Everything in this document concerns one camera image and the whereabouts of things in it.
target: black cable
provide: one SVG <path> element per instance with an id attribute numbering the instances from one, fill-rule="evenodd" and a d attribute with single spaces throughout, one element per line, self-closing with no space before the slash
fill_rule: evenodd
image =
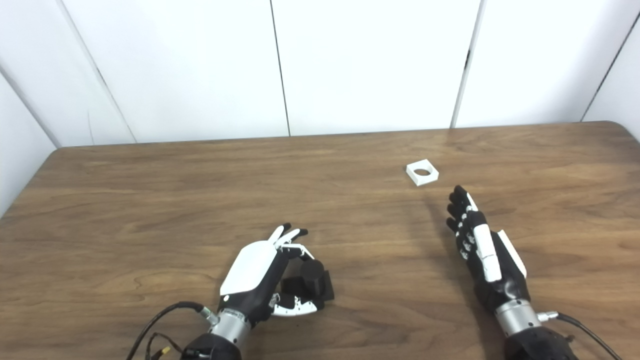
<path id="1" fill-rule="evenodd" d="M 169 341 L 169 344 L 171 344 L 171 346 L 173 346 L 173 348 L 177 351 L 177 352 L 182 352 L 182 348 L 180 348 L 180 345 L 176 344 L 175 341 L 173 341 L 173 339 L 171 339 L 169 336 L 163 334 L 162 332 L 154 332 L 150 337 L 149 337 L 149 341 L 147 342 L 147 350 L 145 351 L 145 360 L 151 360 L 151 343 L 154 342 L 154 339 L 156 338 L 156 336 L 160 336 L 161 338 L 166 339 L 167 341 Z"/>
<path id="2" fill-rule="evenodd" d="M 136 351 L 138 350 L 138 347 L 140 346 L 142 339 L 145 338 L 145 335 L 147 335 L 147 333 L 149 332 L 149 329 L 151 329 L 151 327 L 158 320 L 160 320 L 161 317 L 163 317 L 164 315 L 167 315 L 173 310 L 184 309 L 184 308 L 193 309 L 196 311 L 196 313 L 199 313 L 202 311 L 202 309 L 204 309 L 204 305 L 199 304 L 197 302 L 193 302 L 193 301 L 180 301 L 180 302 L 176 302 L 173 305 L 167 306 L 164 310 L 160 311 L 157 315 L 155 315 L 153 319 L 151 319 L 151 321 L 149 321 L 149 323 L 146 324 L 144 328 L 142 328 L 142 331 L 140 332 L 140 335 L 138 335 L 138 338 L 136 339 L 136 341 L 134 341 L 133 346 L 131 347 L 131 351 L 129 351 L 129 355 L 127 355 L 126 360 L 133 359 L 133 355 L 136 354 Z"/>
<path id="3" fill-rule="evenodd" d="M 598 337 L 593 331 L 589 330 L 589 328 L 584 326 L 577 319 L 562 313 L 558 313 L 557 319 L 562 320 L 564 322 L 568 322 L 576 327 L 579 327 L 584 332 L 586 332 L 587 335 L 591 336 L 598 344 L 600 344 L 600 346 L 603 347 L 609 353 L 609 355 L 613 356 L 615 360 L 622 360 L 622 358 L 618 354 L 616 354 L 616 352 L 613 351 L 613 349 L 609 347 L 609 345 L 607 345 L 602 339 L 600 339 L 600 337 Z"/>

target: wood grain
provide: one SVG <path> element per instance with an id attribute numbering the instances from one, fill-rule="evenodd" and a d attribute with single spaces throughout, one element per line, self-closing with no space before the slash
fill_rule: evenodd
<path id="1" fill-rule="evenodd" d="M 417 188 L 423 158 L 440 179 Z M 336 299 L 260 324 L 246 359 L 500 359 L 445 226 L 456 184 L 509 234 L 538 311 L 640 357 L 640 145 L 610 122 L 60 149 L 0 220 L 0 357 L 123 359 L 164 306 L 215 306 L 240 248 L 289 221 Z"/>

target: prosthetic hand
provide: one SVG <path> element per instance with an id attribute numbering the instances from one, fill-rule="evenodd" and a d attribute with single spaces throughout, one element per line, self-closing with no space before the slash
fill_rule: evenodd
<path id="1" fill-rule="evenodd" d="M 474 280 L 474 293 L 495 314 L 507 337 L 507 360 L 577 360 L 568 342 L 541 325 L 553 313 L 536 312 L 527 289 L 527 270 L 504 231 L 491 231 L 484 214 L 461 186 L 450 194 L 447 225 Z"/>
<path id="2" fill-rule="evenodd" d="M 324 308 L 333 299 L 329 273 L 304 245 L 292 243 L 306 229 L 285 234 L 291 224 L 278 226 L 267 240 L 245 246 L 220 287 L 218 314 L 204 316 L 209 332 L 192 341 L 181 359 L 241 359 L 240 347 L 250 331 L 271 315 L 298 316 Z M 300 258 L 301 276 L 284 279 L 276 287 L 290 259 Z"/>

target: metal wrist cylinder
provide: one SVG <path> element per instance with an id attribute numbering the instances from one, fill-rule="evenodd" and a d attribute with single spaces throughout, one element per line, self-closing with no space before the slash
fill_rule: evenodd
<path id="1" fill-rule="evenodd" d="M 218 314 L 218 318 L 220 320 L 209 328 L 209 332 L 229 340 L 240 348 L 251 331 L 251 325 L 246 320 L 246 316 L 236 310 L 223 309 Z"/>
<path id="2" fill-rule="evenodd" d="M 495 310 L 495 317 L 507 337 L 532 327 L 542 326 L 531 304 L 524 299 L 505 302 Z"/>

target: round hole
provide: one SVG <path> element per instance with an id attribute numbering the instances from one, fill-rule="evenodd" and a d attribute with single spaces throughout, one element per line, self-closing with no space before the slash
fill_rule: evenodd
<path id="1" fill-rule="evenodd" d="M 431 172 L 428 172 L 427 170 L 424 170 L 423 168 L 417 168 L 413 172 L 415 172 L 416 175 L 420 175 L 420 176 L 431 175 Z"/>

